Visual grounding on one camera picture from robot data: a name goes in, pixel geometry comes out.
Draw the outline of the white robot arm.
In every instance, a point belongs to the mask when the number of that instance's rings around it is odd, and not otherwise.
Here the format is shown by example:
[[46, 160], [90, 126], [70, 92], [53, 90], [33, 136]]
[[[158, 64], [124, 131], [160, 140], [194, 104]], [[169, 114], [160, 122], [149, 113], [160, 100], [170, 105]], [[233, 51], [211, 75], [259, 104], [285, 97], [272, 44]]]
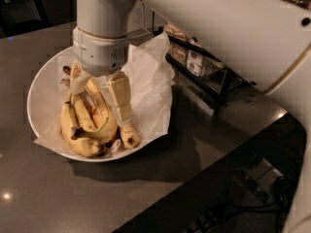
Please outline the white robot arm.
[[126, 26], [142, 1], [294, 116], [307, 134], [282, 233], [311, 229], [311, 12], [282, 0], [77, 0], [74, 51], [95, 77], [125, 64]]

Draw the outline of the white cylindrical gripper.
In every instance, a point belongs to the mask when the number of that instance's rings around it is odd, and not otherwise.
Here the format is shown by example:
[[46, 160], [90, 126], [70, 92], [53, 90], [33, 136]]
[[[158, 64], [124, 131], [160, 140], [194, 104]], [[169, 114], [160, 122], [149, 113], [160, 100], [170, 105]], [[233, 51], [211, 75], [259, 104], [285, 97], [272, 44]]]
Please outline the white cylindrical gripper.
[[[78, 61], [75, 60], [71, 66], [71, 92], [82, 93], [91, 75], [100, 77], [115, 73], [127, 62], [128, 49], [126, 38], [98, 38], [76, 27], [73, 30], [73, 52]], [[106, 87], [117, 124], [128, 124], [132, 116], [128, 76], [118, 71], [108, 80]]]

